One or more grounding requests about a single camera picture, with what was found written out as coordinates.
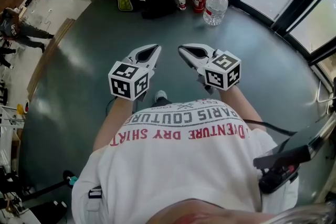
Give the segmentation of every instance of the wooden board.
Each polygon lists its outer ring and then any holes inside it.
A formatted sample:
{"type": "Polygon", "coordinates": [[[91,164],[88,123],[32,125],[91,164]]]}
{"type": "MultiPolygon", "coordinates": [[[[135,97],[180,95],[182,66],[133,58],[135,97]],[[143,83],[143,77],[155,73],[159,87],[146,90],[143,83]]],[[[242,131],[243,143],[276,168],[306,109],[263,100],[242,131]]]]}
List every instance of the wooden board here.
{"type": "Polygon", "coordinates": [[[39,79],[42,77],[44,70],[46,69],[48,63],[50,62],[52,56],[54,55],[54,52],[58,48],[60,41],[67,33],[67,31],[70,29],[70,27],[74,24],[74,22],[75,22],[74,19],[67,18],[58,29],[54,38],[50,41],[45,52],[42,54],[27,87],[29,101],[32,99],[37,87],[37,83],[39,79]]]}

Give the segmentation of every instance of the black device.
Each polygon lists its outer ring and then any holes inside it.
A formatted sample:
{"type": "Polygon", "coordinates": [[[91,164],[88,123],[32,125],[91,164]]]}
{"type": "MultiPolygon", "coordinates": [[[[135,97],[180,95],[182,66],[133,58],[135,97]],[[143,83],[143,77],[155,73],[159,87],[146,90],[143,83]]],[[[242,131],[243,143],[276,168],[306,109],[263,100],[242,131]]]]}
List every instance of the black device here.
{"type": "Polygon", "coordinates": [[[297,132],[271,151],[255,158],[253,165],[263,172],[259,180],[260,191],[270,194],[287,181],[294,181],[298,177],[300,164],[315,157],[322,145],[335,132],[335,126],[336,114],[332,112],[297,132]]]}

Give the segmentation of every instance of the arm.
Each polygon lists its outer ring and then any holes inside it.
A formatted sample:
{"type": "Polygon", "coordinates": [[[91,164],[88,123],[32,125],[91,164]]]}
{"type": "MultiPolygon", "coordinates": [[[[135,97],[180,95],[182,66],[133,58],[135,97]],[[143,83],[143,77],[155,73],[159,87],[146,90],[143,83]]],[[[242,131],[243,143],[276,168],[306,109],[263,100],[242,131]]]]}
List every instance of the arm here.
{"type": "MultiPolygon", "coordinates": [[[[222,102],[231,106],[239,114],[239,116],[241,116],[242,119],[262,121],[257,111],[247,101],[243,93],[236,85],[232,86],[227,91],[220,90],[219,95],[222,102]]],[[[261,125],[249,123],[248,126],[251,130],[258,128],[266,131],[266,128],[261,125]]]]}
{"type": "Polygon", "coordinates": [[[15,40],[15,37],[7,37],[3,35],[4,40],[15,40]]]}
{"type": "Polygon", "coordinates": [[[114,101],[110,113],[106,117],[102,127],[98,132],[95,143],[93,145],[93,151],[96,151],[111,142],[120,127],[132,115],[132,109],[132,101],[123,98],[117,98],[114,101]]]}
{"type": "Polygon", "coordinates": [[[19,31],[19,13],[17,13],[16,11],[14,11],[11,8],[6,8],[6,10],[8,11],[9,14],[11,14],[13,16],[14,23],[16,25],[16,29],[17,29],[17,31],[19,31]]]}

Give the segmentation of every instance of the strap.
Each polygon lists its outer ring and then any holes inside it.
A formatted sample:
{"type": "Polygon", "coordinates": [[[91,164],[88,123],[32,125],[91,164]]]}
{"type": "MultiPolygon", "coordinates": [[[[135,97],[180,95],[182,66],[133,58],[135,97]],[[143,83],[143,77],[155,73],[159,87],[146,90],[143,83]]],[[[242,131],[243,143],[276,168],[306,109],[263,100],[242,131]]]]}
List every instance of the strap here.
{"type": "Polygon", "coordinates": [[[97,224],[99,223],[99,207],[102,200],[102,190],[101,186],[95,187],[89,190],[88,193],[88,203],[87,203],[87,211],[88,211],[88,222],[89,224],[97,224]]]}

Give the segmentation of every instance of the water bottle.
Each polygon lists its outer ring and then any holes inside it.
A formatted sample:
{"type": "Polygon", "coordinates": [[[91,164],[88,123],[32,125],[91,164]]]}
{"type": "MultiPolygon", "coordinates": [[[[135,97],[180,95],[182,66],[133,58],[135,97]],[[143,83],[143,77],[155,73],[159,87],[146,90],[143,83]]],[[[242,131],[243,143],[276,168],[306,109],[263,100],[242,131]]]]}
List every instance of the water bottle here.
{"type": "Polygon", "coordinates": [[[203,18],[209,25],[219,25],[227,10],[228,0],[206,0],[203,18]]]}
{"type": "Polygon", "coordinates": [[[178,0],[178,3],[179,3],[180,10],[186,9],[185,0],[178,0]]]}

